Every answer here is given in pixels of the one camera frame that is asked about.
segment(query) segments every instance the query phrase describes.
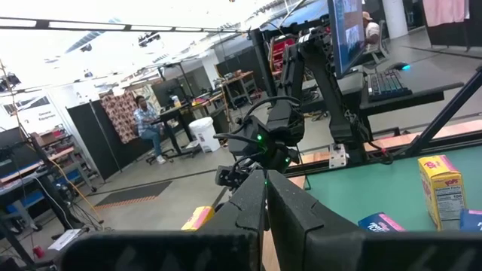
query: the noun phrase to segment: mouse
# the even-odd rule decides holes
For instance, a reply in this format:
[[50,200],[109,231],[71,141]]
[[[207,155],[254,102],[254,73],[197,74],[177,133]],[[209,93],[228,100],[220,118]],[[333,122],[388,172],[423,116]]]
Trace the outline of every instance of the mouse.
[[387,70],[391,70],[391,69],[397,69],[397,70],[405,70],[407,68],[404,69],[404,67],[410,67],[410,65],[406,62],[397,62],[393,65],[391,65],[390,67],[387,68]]

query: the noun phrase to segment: white column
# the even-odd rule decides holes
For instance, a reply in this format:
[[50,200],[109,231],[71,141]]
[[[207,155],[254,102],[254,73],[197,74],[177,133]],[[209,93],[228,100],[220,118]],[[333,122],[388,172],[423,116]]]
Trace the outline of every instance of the white column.
[[211,87],[212,89],[214,89],[215,85],[212,81],[219,78],[218,72],[216,71],[216,67],[215,67],[216,64],[219,64],[219,60],[213,49],[207,50],[206,53],[207,53],[207,56],[203,57],[201,60],[203,61],[204,70],[208,75],[209,83],[211,83]]
[[391,39],[408,34],[402,0],[383,0],[383,10]]

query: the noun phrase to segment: monitor screen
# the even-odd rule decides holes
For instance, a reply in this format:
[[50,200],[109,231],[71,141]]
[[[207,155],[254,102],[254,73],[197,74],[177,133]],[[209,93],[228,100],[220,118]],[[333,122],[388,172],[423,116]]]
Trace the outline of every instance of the monitor screen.
[[[24,141],[24,139],[26,139],[26,135],[18,127],[2,131],[0,132],[0,148],[13,146],[15,143]],[[5,157],[5,155],[0,156],[0,177],[15,173],[17,170],[31,166],[40,160],[37,153],[27,145],[14,148],[13,152],[14,155],[10,158]]]
[[163,107],[173,106],[174,102],[171,100],[170,96],[176,95],[179,98],[179,101],[186,99],[184,90],[178,79],[171,79],[159,84],[154,84],[151,88],[152,91],[154,91],[154,95],[160,106]]
[[342,78],[365,49],[362,0],[328,0],[334,65]]

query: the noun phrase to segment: blue jeans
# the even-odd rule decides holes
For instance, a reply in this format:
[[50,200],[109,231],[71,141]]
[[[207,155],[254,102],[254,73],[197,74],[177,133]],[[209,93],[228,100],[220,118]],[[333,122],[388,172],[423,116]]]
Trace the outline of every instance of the blue jeans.
[[141,139],[150,139],[154,144],[154,152],[156,157],[160,156],[162,150],[160,149],[160,130],[159,127],[149,127],[142,134]]

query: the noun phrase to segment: box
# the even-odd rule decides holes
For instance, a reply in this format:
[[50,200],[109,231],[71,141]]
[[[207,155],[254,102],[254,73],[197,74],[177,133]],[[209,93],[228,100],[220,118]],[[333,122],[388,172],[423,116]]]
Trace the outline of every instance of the box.
[[419,158],[427,209],[437,230],[458,230],[465,209],[462,174],[445,155]]
[[363,218],[358,222],[358,226],[375,233],[405,231],[402,226],[398,225],[398,223],[391,219],[388,215],[385,215],[384,212],[379,212]]
[[482,211],[463,209],[460,214],[460,230],[482,231]]
[[181,230],[198,230],[209,219],[214,216],[214,208],[211,206],[201,206],[194,210],[193,215],[189,218],[188,222],[182,226]]

